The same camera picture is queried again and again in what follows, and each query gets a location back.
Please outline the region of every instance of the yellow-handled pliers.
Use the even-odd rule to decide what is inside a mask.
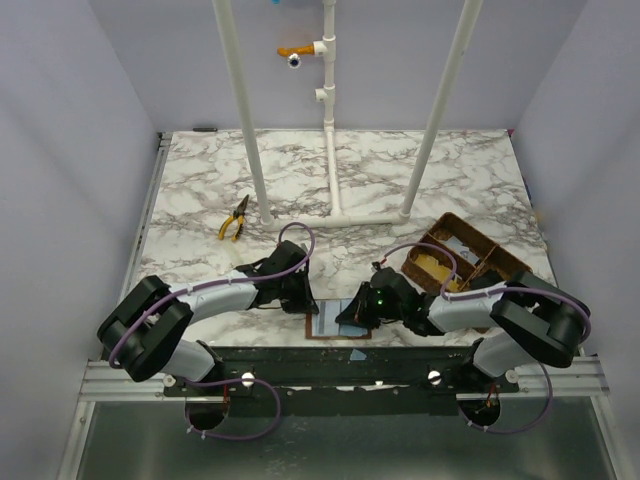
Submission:
[[[238,240],[238,238],[240,238],[242,230],[244,229],[244,212],[247,209],[248,203],[249,195],[242,199],[231,216],[224,221],[224,223],[220,227],[220,231],[218,232],[218,238],[220,240],[224,240],[224,234],[227,232],[227,228],[233,223],[234,220],[238,220],[238,229],[236,230],[236,233],[233,234],[233,237],[231,237],[231,241],[235,242],[236,240]]]

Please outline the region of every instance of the purple-gray wall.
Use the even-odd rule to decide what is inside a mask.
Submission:
[[[86,0],[0,15],[0,465],[53,479],[157,139]]]
[[[90,0],[157,130],[237,128],[211,0]],[[338,0],[336,126],[423,129],[463,0]],[[512,128],[585,0],[486,0],[445,128]],[[323,65],[275,53],[322,35],[321,0],[234,0],[255,124],[321,128]]]
[[[590,0],[514,145],[560,285],[593,312],[613,407],[640,471],[640,2]]]

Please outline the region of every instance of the white marble table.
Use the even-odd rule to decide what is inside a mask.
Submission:
[[[388,213],[399,208],[422,132],[336,133],[338,175],[345,214]],[[321,131],[259,131],[272,213],[328,215],[329,188]],[[253,184],[239,131],[179,132],[171,148],[151,217],[138,278],[197,282],[265,257],[276,233],[263,231],[257,205],[249,203],[241,241],[220,241],[217,232]],[[454,212],[553,280],[545,244],[527,198],[511,142],[504,130],[443,131],[436,140],[412,217],[406,225],[316,230],[310,281],[316,299],[352,296],[371,276],[371,262],[391,246],[417,241],[445,212]],[[306,242],[292,230],[286,238]],[[391,257],[398,269],[405,252]],[[251,310],[192,325],[185,338],[218,346],[469,345],[479,334],[461,331],[418,337],[401,324],[374,330],[370,340],[306,340],[302,315]]]

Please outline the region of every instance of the white pvc pipe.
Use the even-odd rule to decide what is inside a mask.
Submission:
[[[324,0],[324,34],[322,40],[328,51],[324,55],[324,132],[327,146],[327,164],[329,172],[329,192],[331,194],[331,216],[340,217],[340,184],[336,165],[336,145],[334,139],[333,105],[335,102],[334,62],[335,55],[335,4],[336,0]]]
[[[300,216],[294,219],[276,218],[274,222],[265,229],[270,232],[279,231],[286,224],[291,222],[302,222],[311,228],[343,228],[358,225],[380,225],[390,223],[399,225],[406,223],[406,219],[398,213],[377,213],[372,215],[341,215],[339,217],[310,217]]]
[[[335,5],[336,0],[323,0],[324,3],[324,36],[331,38],[335,35]]]
[[[404,217],[408,218],[411,214],[411,207],[416,198],[416,193],[418,192],[424,169],[427,166],[427,161],[431,155],[433,142],[435,142],[436,135],[438,134],[438,127],[446,111],[447,101],[449,100],[456,77],[460,71],[462,57],[469,46],[473,27],[480,14],[480,7],[482,7],[482,0],[466,0],[462,8],[462,14],[460,15],[453,43],[451,44],[447,64],[444,67],[440,85],[438,86],[438,93],[436,94],[436,99],[431,109],[431,116],[429,117],[429,122],[427,123],[424,137],[422,138],[422,145],[420,145],[420,151],[416,158],[416,164],[413,168],[411,179],[409,180],[407,193],[404,197],[402,208],[400,209],[400,215]]]
[[[236,103],[238,104],[242,136],[244,137],[244,146],[247,150],[247,158],[249,160],[251,176],[253,177],[256,198],[258,199],[260,218],[263,224],[269,225],[273,223],[273,216],[269,211],[269,200],[267,199],[267,189],[264,185],[256,132],[253,128],[253,120],[251,118],[249,94],[247,93],[247,85],[242,70],[242,56],[238,43],[238,34],[236,32],[236,23],[233,18],[233,11],[231,10],[231,2],[230,0],[213,0],[213,8],[216,12],[216,23],[218,24],[218,31],[220,32],[224,58],[227,61],[231,87],[236,97]]]
[[[331,193],[331,216],[342,215],[340,208],[340,186],[338,185],[338,171],[336,166],[336,146],[333,141],[333,130],[325,129],[327,139],[327,161],[329,165],[329,192]]]

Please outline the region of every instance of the purple cable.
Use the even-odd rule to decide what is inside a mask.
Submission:
[[[542,372],[544,373],[545,379],[547,380],[547,389],[549,393],[547,394],[547,401],[544,405],[544,409],[542,410],[542,413],[540,413],[540,415],[538,415],[538,417],[535,420],[533,420],[531,423],[524,425],[523,427],[514,428],[512,430],[500,430],[497,428],[489,428],[489,427],[485,428],[476,423],[473,423],[465,415],[462,409],[458,408],[462,417],[467,421],[467,424],[471,428],[480,430],[481,432],[485,432],[485,433],[492,433],[494,435],[512,435],[514,433],[523,433],[528,430],[531,430],[533,427],[540,424],[545,418],[547,418],[547,415],[549,415],[549,412],[551,411],[551,405],[553,404],[553,386],[551,385],[551,377],[549,376],[549,372],[547,371],[546,367],[541,363],[539,365],[540,365],[540,368],[542,368]]]
[[[252,379],[243,379],[243,378],[232,378],[229,380],[220,380],[219,382],[204,382],[204,383],[198,383],[198,382],[191,382],[189,380],[185,381],[189,384],[189,385],[193,385],[194,387],[202,387],[202,388],[210,388],[210,387],[221,387],[224,385],[231,385],[233,383],[242,383],[242,382],[254,382],[254,383],[259,383],[260,385],[264,385],[265,387],[267,387],[269,389],[269,391],[271,392],[271,394],[273,395],[273,398],[276,401],[276,414],[273,418],[273,421],[269,424],[269,426],[267,428],[265,428],[264,430],[262,430],[261,432],[258,433],[254,433],[252,435],[242,435],[242,436],[237,436],[237,435],[225,435],[223,433],[213,433],[213,432],[207,432],[206,430],[198,430],[197,428],[195,428],[193,425],[191,425],[191,419],[189,418],[189,408],[187,407],[186,411],[185,411],[185,418],[187,420],[187,423],[189,424],[189,428],[197,433],[200,434],[204,434],[204,436],[206,437],[211,437],[211,438],[218,438],[220,440],[231,440],[234,442],[244,442],[244,441],[250,441],[250,440],[257,440],[258,438],[264,437],[265,435],[267,435],[268,433],[271,433],[273,430],[275,430],[275,428],[278,426],[278,423],[280,423],[280,415],[282,413],[282,405],[280,404],[280,397],[278,396],[278,392],[276,391],[275,388],[273,388],[273,385],[265,382],[264,380],[260,380],[259,378],[252,378]]]
[[[418,242],[418,243],[403,243],[402,245],[398,245],[397,247],[394,247],[391,250],[389,250],[387,253],[385,253],[384,254],[384,258],[383,258],[382,262],[380,262],[380,263],[386,262],[387,257],[389,255],[391,255],[392,253],[394,253],[394,252],[396,252],[396,251],[398,251],[398,250],[400,250],[402,248],[407,248],[407,247],[431,248],[433,250],[437,250],[437,251],[443,253],[451,261],[451,273],[446,278],[446,280],[442,284],[442,288],[440,289],[440,296],[442,298],[444,298],[445,300],[449,301],[449,302],[458,302],[458,301],[463,301],[463,300],[473,300],[473,299],[476,299],[476,298],[491,297],[493,295],[497,295],[499,293],[505,293],[505,292],[532,293],[532,294],[535,294],[535,295],[541,295],[541,296],[544,296],[544,297],[554,298],[556,300],[560,300],[563,303],[566,303],[567,305],[569,305],[571,308],[576,310],[582,316],[582,320],[583,320],[583,332],[582,332],[582,338],[581,338],[582,342],[584,342],[589,337],[589,335],[591,334],[591,321],[589,320],[589,315],[587,314],[587,312],[585,312],[584,309],[580,305],[578,305],[576,302],[574,302],[570,298],[567,298],[564,295],[560,295],[558,293],[547,292],[546,290],[540,290],[540,289],[537,289],[537,288],[497,287],[494,290],[482,291],[482,292],[476,292],[476,293],[472,292],[472,293],[469,293],[469,294],[466,294],[466,295],[462,295],[462,294],[451,295],[451,294],[448,294],[447,293],[447,286],[449,285],[449,282],[451,282],[451,280],[453,280],[453,278],[455,277],[456,270],[458,269],[458,264],[456,262],[456,259],[453,257],[453,255],[451,255],[451,253],[449,253],[447,250],[445,250],[444,248],[439,247],[437,245],[431,245],[430,243],[420,243],[420,242]],[[551,385],[551,377],[549,376],[549,372],[547,372],[547,369],[545,368],[544,365],[540,364],[540,367],[542,368],[542,371],[544,372],[544,376],[547,379],[547,385],[548,385],[549,394],[547,396],[547,403],[545,404],[544,410],[542,411],[542,413],[540,413],[540,415],[535,420],[533,420],[531,423],[525,425],[524,427],[516,428],[516,429],[513,429],[513,430],[494,430],[494,429],[491,429],[491,428],[486,428],[485,429],[485,427],[477,425],[477,424],[473,423],[471,420],[469,420],[467,418],[467,416],[464,414],[464,412],[462,410],[460,410],[460,413],[465,418],[465,420],[467,420],[467,423],[469,423],[469,426],[472,427],[472,428],[475,428],[476,430],[481,430],[483,432],[494,433],[494,434],[497,434],[497,435],[510,435],[510,434],[513,434],[513,433],[526,432],[527,430],[532,429],[533,427],[538,425],[540,422],[542,422],[546,418],[546,416],[549,414],[549,412],[551,411],[551,405],[553,404],[553,387]]]
[[[305,265],[309,261],[309,258],[311,257],[311,254],[313,253],[313,249],[316,246],[316,237],[313,234],[313,231],[308,226],[306,226],[304,223],[291,222],[291,223],[286,224],[284,227],[282,227],[282,230],[280,230],[280,233],[278,234],[278,244],[282,241],[282,235],[284,234],[284,232],[287,231],[289,228],[291,228],[293,226],[304,228],[307,231],[307,233],[309,233],[309,237],[310,237],[310,240],[311,240],[311,245],[309,246],[309,251],[307,252],[305,257],[302,260],[300,260],[300,262],[298,262],[297,265],[295,265],[295,266],[293,266],[291,268],[288,268],[287,270],[284,270],[284,271],[282,271],[280,273],[274,273],[273,275],[265,275],[263,277],[232,278],[230,280],[226,279],[226,278],[223,278],[223,279],[211,280],[209,282],[204,282],[204,283],[201,283],[199,285],[194,286],[193,287],[193,291],[196,292],[198,290],[202,290],[203,288],[215,287],[215,286],[218,286],[218,285],[226,285],[226,284],[229,284],[229,283],[266,282],[268,280],[275,280],[277,278],[281,278],[281,277],[284,277],[285,275],[289,275],[290,273],[295,272],[296,270],[301,268],[303,265]],[[186,288],[183,288],[182,290],[178,290],[177,292],[170,293],[166,297],[163,297],[160,300],[158,300],[156,303],[154,303],[151,306],[151,308],[149,308],[149,310],[146,310],[140,316],[140,318],[138,320],[136,320],[133,323],[133,325],[131,325],[131,327],[129,327],[129,330],[127,330],[125,332],[125,334],[122,336],[122,338],[120,338],[118,343],[116,343],[116,346],[113,347],[113,350],[111,351],[111,354],[109,355],[109,366],[111,368],[122,368],[116,362],[118,360],[118,355],[120,354],[120,350],[122,349],[124,344],[127,343],[129,338],[131,338],[131,335],[134,334],[134,332],[140,327],[140,325],[142,325],[145,322],[145,320],[147,320],[147,318],[149,318],[151,315],[156,313],[158,311],[158,309],[160,307],[162,307],[165,303],[173,300],[176,297],[179,297],[180,295],[184,295],[185,293],[187,293],[187,291],[188,290]]]

